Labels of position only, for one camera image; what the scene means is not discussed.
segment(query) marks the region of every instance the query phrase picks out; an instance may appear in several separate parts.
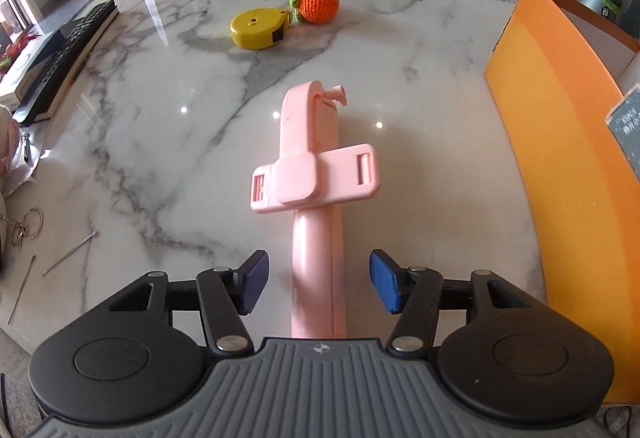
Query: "pink tripod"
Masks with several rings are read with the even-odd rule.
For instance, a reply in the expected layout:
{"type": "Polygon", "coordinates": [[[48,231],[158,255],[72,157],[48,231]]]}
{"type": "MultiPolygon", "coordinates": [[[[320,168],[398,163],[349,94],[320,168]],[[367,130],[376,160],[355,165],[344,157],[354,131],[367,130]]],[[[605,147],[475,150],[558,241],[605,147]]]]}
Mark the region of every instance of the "pink tripod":
{"type": "Polygon", "coordinates": [[[375,196],[376,153],[362,144],[338,149],[338,111],[344,88],[317,80],[292,87],[282,103],[280,157],[254,171],[251,208],[294,211],[293,313],[297,339],[346,337],[340,203],[375,196]]]}

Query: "marble tabletop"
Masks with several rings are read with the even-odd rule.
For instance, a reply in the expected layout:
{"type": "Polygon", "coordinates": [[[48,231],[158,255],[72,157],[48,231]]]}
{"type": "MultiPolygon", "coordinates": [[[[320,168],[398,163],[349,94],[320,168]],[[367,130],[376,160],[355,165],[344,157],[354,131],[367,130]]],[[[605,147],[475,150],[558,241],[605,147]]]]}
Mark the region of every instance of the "marble tabletop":
{"type": "MultiPolygon", "coordinates": [[[[526,193],[482,75],[513,0],[340,0],[331,23],[296,24],[259,52],[232,44],[230,20],[287,0],[115,1],[119,17],[38,126],[34,181],[7,201],[10,214],[45,217],[36,239],[7,249],[0,280],[0,327],[25,349],[150,270],[192,279],[257,248],[270,280],[244,322],[255,342],[289,335],[292,214],[252,212],[250,181],[277,158],[284,94],[314,79],[346,88],[341,144],[372,144],[380,160],[378,197],[344,206],[350,336],[385,339],[395,321],[369,283],[374,248],[448,278],[489,268],[544,297],[526,193]]],[[[438,340],[463,321],[443,313],[438,340]]],[[[196,314],[175,325],[204,342],[196,314]]]]}

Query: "metal screw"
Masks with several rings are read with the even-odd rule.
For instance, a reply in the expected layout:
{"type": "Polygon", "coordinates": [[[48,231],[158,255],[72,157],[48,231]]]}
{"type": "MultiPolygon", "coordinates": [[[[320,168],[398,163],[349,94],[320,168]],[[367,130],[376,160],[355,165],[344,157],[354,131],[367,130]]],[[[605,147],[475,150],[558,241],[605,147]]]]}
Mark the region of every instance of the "metal screw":
{"type": "Polygon", "coordinates": [[[216,346],[224,352],[239,352],[248,345],[249,342],[240,335],[227,335],[216,341],[216,346]]]}
{"type": "Polygon", "coordinates": [[[403,337],[396,337],[393,342],[391,342],[391,345],[397,352],[411,353],[421,350],[424,343],[418,337],[407,335],[403,337]]]}

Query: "key ring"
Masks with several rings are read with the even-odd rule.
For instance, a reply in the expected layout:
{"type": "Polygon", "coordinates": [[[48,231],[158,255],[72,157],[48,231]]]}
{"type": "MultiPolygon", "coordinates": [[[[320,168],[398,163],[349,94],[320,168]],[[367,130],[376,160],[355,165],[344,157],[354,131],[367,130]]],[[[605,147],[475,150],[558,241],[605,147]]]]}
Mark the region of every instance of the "key ring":
{"type": "Polygon", "coordinates": [[[11,233],[11,244],[14,246],[22,246],[22,239],[33,239],[36,237],[40,230],[42,230],[42,223],[44,221],[44,217],[42,215],[42,211],[40,209],[31,209],[27,212],[22,218],[22,222],[15,221],[14,219],[9,219],[8,217],[0,214],[0,216],[5,219],[10,225],[14,227],[11,233]],[[31,214],[37,214],[38,216],[38,228],[36,228],[32,233],[28,233],[27,229],[29,227],[29,217],[31,214]]]}

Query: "tape measure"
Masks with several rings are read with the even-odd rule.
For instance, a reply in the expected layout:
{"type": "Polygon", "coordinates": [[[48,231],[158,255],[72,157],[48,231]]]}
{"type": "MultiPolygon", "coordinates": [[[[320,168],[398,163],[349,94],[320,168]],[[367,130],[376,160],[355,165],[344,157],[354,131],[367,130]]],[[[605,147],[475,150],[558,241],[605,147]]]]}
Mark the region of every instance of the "tape measure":
{"type": "Polygon", "coordinates": [[[262,50],[284,39],[290,12],[281,8],[256,8],[236,15],[231,21],[231,38],[246,50],[262,50]]]}

